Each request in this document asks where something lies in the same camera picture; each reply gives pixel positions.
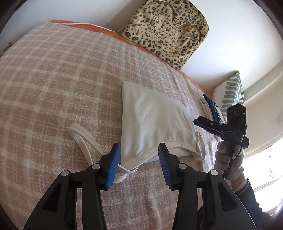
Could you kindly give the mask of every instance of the plaid blanket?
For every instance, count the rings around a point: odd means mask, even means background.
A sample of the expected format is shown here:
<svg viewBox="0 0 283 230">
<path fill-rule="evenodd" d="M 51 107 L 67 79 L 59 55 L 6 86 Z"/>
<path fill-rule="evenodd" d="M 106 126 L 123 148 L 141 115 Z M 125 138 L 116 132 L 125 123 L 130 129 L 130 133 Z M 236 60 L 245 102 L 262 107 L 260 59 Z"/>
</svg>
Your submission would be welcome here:
<svg viewBox="0 0 283 230">
<path fill-rule="evenodd" d="M 105 152 L 121 142 L 121 80 L 183 103 L 193 118 L 204 116 L 202 92 L 185 75 L 103 33 L 46 22 L 0 58 L 0 203 L 19 229 L 62 170 L 88 167 L 67 132 L 73 122 L 86 128 Z M 180 161 L 209 171 L 217 141 L 200 132 L 206 158 Z M 100 154 L 89 149 L 98 162 Z M 158 161 L 141 165 L 101 193 L 108 229 L 171 229 L 177 196 L 166 186 Z M 82 229 L 80 191 L 77 206 Z"/>
</svg>

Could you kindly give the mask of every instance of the dark sleeve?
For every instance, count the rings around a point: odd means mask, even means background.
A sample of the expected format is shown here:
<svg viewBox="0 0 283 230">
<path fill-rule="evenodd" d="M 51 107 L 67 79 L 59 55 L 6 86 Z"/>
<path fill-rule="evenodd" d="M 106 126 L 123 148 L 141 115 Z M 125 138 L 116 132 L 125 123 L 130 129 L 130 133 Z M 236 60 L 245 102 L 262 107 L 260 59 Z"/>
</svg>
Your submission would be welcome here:
<svg viewBox="0 0 283 230">
<path fill-rule="evenodd" d="M 236 195 L 245 206 L 246 210 L 250 214 L 250 217 L 254 221 L 256 228 L 263 227 L 267 221 L 270 219 L 270 215 L 262 211 L 262 208 L 259 207 L 259 204 L 256 201 L 254 196 L 254 191 L 250 184 L 250 181 L 247 179 L 248 183 L 243 189 L 236 192 Z"/>
</svg>

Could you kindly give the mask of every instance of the silver screw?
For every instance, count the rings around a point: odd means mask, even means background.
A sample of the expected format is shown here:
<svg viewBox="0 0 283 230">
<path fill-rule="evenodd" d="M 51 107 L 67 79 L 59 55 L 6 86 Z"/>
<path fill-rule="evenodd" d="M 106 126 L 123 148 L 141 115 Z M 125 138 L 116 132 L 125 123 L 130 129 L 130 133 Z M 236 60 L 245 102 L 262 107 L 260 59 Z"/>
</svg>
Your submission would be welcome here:
<svg viewBox="0 0 283 230">
<path fill-rule="evenodd" d="M 100 168 L 100 164 L 94 164 L 94 165 L 92 166 L 92 168 L 93 168 L 93 169 L 99 169 L 99 168 Z"/>
<path fill-rule="evenodd" d="M 66 176 L 66 175 L 68 175 L 69 174 L 69 171 L 68 170 L 64 170 L 63 172 L 61 172 L 61 175 L 62 176 Z"/>
<path fill-rule="evenodd" d="M 214 170 L 214 169 L 211 170 L 210 173 L 211 173 L 211 175 L 214 175 L 214 176 L 217 176 L 217 175 L 218 175 L 218 172 L 217 172 L 216 170 Z"/>
<path fill-rule="evenodd" d="M 186 165 L 186 164 L 181 163 L 181 164 L 179 164 L 179 168 L 180 168 L 180 169 L 186 169 L 186 168 L 187 168 L 187 165 Z"/>
</svg>

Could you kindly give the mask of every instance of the white glove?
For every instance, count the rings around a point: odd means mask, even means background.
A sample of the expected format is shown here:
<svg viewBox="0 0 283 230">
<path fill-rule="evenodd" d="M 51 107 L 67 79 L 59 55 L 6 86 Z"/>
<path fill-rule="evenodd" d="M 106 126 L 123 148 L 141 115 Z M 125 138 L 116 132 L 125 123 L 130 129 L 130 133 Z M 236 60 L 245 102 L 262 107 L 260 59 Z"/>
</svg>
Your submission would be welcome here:
<svg viewBox="0 0 283 230">
<path fill-rule="evenodd" d="M 227 143 L 226 141 L 219 142 L 217 145 L 218 151 L 215 152 L 216 161 L 214 164 L 214 169 L 217 170 L 218 173 L 220 173 L 221 175 L 228 168 L 229 162 L 231 160 L 230 157 L 228 156 L 228 153 L 226 153 L 226 143 Z M 240 148 L 241 147 L 239 145 L 235 147 L 232 159 L 234 159 L 237 156 Z M 231 169 L 227 177 L 229 181 L 234 182 L 238 180 L 243 174 L 244 168 L 242 164 L 244 160 L 244 155 L 245 153 L 244 153 L 244 150 L 242 149 L 238 158 L 230 167 Z"/>
</svg>

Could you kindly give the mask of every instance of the white cord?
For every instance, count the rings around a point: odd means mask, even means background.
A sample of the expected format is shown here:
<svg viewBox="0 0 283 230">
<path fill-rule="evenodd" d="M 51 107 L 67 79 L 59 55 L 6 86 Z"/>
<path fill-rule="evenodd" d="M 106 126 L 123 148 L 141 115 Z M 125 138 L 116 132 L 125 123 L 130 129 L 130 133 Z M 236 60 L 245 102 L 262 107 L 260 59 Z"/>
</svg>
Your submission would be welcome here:
<svg viewBox="0 0 283 230">
<path fill-rule="evenodd" d="M 93 25 L 93 26 L 96 26 L 96 27 L 99 27 L 99 28 L 106 29 L 106 30 L 109 30 L 109 31 L 114 32 L 113 30 L 104 28 L 104 27 L 99 26 L 99 25 L 90 24 L 90 23 L 57 23 L 57 22 L 52 22 L 52 23 L 54 23 L 54 24 L 60 24 L 60 25 Z"/>
</svg>

